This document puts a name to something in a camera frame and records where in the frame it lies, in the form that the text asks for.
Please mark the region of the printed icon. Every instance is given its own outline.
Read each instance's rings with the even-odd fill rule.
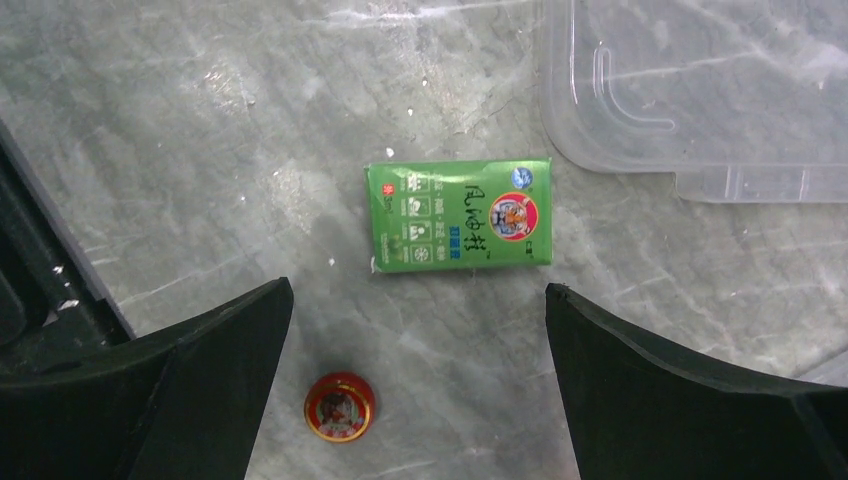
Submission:
[[[406,199],[407,211],[410,217],[429,217],[430,199],[426,197],[409,197]]]
[[[429,192],[430,178],[427,175],[413,172],[406,176],[406,190],[409,192]]]
[[[409,239],[413,242],[432,240],[432,224],[430,222],[409,222]]]
[[[533,172],[529,168],[518,167],[512,171],[512,184],[515,188],[525,189],[533,184]]]
[[[421,245],[412,250],[412,263],[428,263],[433,261],[433,247]]]

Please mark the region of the blue logo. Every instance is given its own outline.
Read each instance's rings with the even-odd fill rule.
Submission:
[[[533,184],[533,172],[524,167],[512,171],[512,184],[515,188],[524,189]]]

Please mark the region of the green medicine box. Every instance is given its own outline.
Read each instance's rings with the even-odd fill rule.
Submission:
[[[550,159],[365,168],[379,272],[550,265]]]

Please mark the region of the red round tin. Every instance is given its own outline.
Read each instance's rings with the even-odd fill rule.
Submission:
[[[368,430],[375,408],[376,398],[368,382],[354,373],[337,372],[315,382],[303,404],[303,415],[316,435],[344,443]]]

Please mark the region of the transparent plastic container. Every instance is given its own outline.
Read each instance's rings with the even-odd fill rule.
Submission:
[[[600,172],[683,198],[848,202],[848,8],[838,0],[546,0],[542,112]]]

